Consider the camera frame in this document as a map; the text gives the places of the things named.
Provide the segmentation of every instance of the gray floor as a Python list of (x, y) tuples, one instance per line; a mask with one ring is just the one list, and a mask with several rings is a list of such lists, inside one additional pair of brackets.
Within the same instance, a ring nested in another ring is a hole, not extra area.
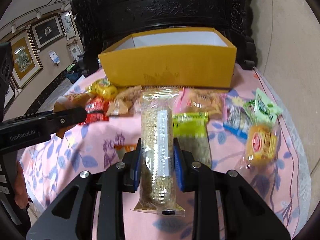
[(72, 83), (69, 79), (66, 78), (64, 81), (62, 81), (62, 83), (51, 93), (42, 106), (40, 106), (38, 113), (52, 110), (57, 98), (59, 96), (63, 96), (71, 86)]

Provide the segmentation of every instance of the red oval logo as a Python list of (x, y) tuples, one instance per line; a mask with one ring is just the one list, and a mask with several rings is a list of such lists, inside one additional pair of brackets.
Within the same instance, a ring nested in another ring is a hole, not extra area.
[(261, 136), (257, 132), (253, 135), (252, 138), (252, 149), (254, 152), (258, 152), (261, 149)]

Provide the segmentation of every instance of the red snack package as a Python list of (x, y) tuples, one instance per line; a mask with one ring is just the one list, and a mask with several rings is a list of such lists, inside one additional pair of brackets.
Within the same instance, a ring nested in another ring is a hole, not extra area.
[(109, 117), (105, 115), (108, 110), (109, 101), (103, 101), (102, 97), (91, 99), (85, 106), (87, 111), (87, 119), (79, 125), (89, 124), (96, 121), (109, 121)]

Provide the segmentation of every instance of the wrapped cereal bar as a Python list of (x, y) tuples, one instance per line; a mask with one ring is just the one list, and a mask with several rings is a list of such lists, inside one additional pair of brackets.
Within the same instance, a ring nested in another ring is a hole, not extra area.
[(172, 106), (178, 95), (175, 89), (143, 92), (140, 199), (134, 210), (184, 216), (176, 203), (173, 159)]

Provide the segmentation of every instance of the tablecloth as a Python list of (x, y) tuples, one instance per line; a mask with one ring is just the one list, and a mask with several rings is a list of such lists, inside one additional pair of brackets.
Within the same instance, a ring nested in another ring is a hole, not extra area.
[[(68, 94), (84, 92), (88, 85), (104, 76), (101, 69), (86, 79), (81, 78)], [(257, 70), (244, 71), (236, 64), (233, 89), (228, 95), (239, 96), (243, 100), (252, 99), (258, 87), (285, 109)], [(301, 141), (286, 109), (278, 122), (276, 162), (269, 165), (263, 174), (250, 169), (244, 177), (293, 237), (307, 221), (311, 179)], [(237, 169), (244, 154), (245, 142), (225, 131), (222, 122), (210, 121), (207, 130), (212, 169), (219, 172)], [(111, 118), (109, 122), (77, 125), (65, 134), (63, 140), (52, 135), (50, 141), (26, 148), (20, 163), (29, 196), (43, 211), (81, 171), (98, 173), (118, 162), (114, 144), (134, 144), (139, 137), (140, 116), (136, 115)], [(177, 202), (186, 210), (184, 218), (133, 211), (139, 192), (123, 193), (126, 239), (191, 239), (194, 194), (177, 192)], [(221, 216), (221, 204), (218, 203), (218, 206)], [(220, 237), (224, 239), (223, 223), (220, 225)]]

